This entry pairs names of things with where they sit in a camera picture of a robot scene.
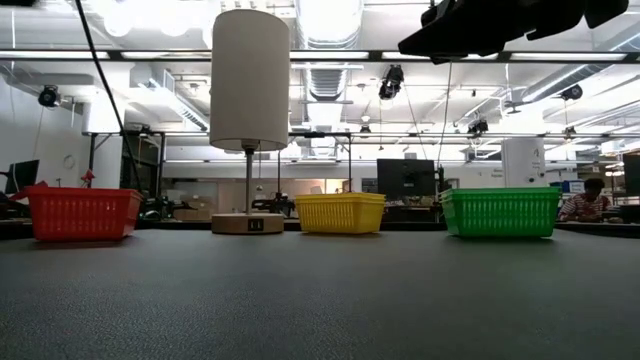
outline red object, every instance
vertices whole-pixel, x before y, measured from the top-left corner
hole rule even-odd
[[[40,241],[122,240],[133,232],[142,196],[127,189],[27,187]]]

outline tabletop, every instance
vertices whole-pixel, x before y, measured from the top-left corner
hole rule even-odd
[[[136,231],[0,242],[0,358],[640,358],[640,242]]]

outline security camera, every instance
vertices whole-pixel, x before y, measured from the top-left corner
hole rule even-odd
[[[401,84],[404,82],[402,66],[391,65],[382,80],[382,85],[378,92],[380,100],[391,100],[395,98],[402,88]]]
[[[583,91],[580,85],[574,85],[560,93],[560,98],[564,101],[578,100],[582,97]]]
[[[38,96],[38,103],[47,108],[56,108],[60,106],[62,97],[55,85],[46,85],[44,90]]]

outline computer monitor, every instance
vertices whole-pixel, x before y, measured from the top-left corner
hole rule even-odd
[[[378,193],[387,200],[435,195],[434,169],[431,160],[378,159]]]
[[[622,156],[622,161],[626,194],[638,196],[640,195],[640,155],[625,154]]]
[[[11,164],[9,172],[3,173],[7,177],[7,184],[4,187],[5,194],[16,194],[26,186],[35,185],[39,166],[40,160]]]

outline black cable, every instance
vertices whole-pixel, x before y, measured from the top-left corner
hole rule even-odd
[[[416,121],[416,117],[413,114],[413,106],[411,106],[411,98],[409,98],[409,87],[407,83],[404,84],[404,92],[407,94],[407,102],[409,103],[409,110],[411,111],[411,118],[413,119],[413,126],[416,127],[416,133],[418,134],[418,141],[420,141],[420,147],[422,148],[422,153],[424,154],[424,159],[428,160],[427,151],[424,149],[424,144],[422,143],[422,137],[420,136],[420,129],[418,129],[418,122]]]
[[[442,134],[440,135],[440,148],[438,149],[438,165],[440,167],[440,154],[442,154],[442,145],[444,142],[444,132],[447,130],[447,115],[449,113],[449,90],[451,89],[451,73],[453,73],[453,63],[449,63],[449,81],[447,81],[447,98],[444,105],[444,124],[442,124]]]
[[[104,71],[102,70],[102,66],[100,65],[100,60],[98,59],[98,53],[96,51],[96,46],[93,43],[93,38],[91,37],[91,30],[89,29],[89,24],[87,22],[87,17],[82,9],[82,0],[76,0],[76,7],[78,8],[78,15],[80,15],[80,20],[82,21],[82,28],[84,29],[84,34],[87,37],[87,43],[89,45],[89,50],[91,50],[91,57],[93,58],[93,62],[96,65],[96,69],[98,70],[98,74],[100,75],[100,80],[102,81],[102,86],[104,86],[105,91],[107,92],[107,96],[109,97],[109,101],[111,102],[111,107],[113,108],[113,112],[116,115],[116,120],[118,120],[118,125],[120,126],[120,132],[122,133],[122,139],[124,141],[124,145],[127,149],[127,155],[129,155],[129,160],[131,163],[131,167],[133,168],[133,176],[136,179],[136,188],[138,192],[142,193],[142,186],[140,184],[140,176],[138,176],[138,168],[136,168],[135,160],[133,159],[133,152],[131,151],[131,144],[129,143],[129,139],[127,138],[127,134],[124,131],[124,124],[122,123],[122,119],[120,118],[120,113],[118,112],[118,107],[116,106],[116,101],[113,98],[113,93],[111,92],[111,88],[109,87],[109,83],[107,82],[107,77],[104,75]]]

